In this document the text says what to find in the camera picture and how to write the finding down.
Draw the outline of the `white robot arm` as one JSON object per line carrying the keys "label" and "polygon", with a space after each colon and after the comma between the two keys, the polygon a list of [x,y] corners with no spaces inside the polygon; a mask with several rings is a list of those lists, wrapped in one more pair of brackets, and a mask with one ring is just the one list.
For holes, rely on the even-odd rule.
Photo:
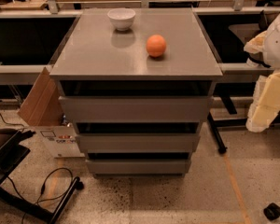
{"label": "white robot arm", "polygon": [[263,62],[273,70],[267,77],[259,77],[245,124],[250,132],[261,133],[280,112],[280,13],[264,32],[245,44],[244,51],[261,53]]}

